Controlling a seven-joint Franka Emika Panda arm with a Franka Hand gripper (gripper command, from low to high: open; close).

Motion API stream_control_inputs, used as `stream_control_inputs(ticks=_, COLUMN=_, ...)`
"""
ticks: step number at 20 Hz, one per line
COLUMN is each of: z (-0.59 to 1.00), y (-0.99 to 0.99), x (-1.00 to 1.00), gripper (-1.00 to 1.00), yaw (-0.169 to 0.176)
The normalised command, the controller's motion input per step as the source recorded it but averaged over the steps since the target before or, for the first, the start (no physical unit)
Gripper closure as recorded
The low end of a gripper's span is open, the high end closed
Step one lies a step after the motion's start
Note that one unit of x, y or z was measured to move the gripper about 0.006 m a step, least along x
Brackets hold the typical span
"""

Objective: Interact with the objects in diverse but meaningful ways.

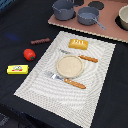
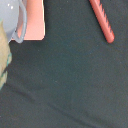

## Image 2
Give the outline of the teal padded gripper finger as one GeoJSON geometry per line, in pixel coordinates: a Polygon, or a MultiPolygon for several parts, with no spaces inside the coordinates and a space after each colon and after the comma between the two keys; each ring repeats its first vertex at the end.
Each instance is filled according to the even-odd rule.
{"type": "Polygon", "coordinates": [[[0,21],[0,89],[7,80],[7,66],[12,61],[12,54],[8,44],[7,36],[3,28],[3,22],[0,21]]]}

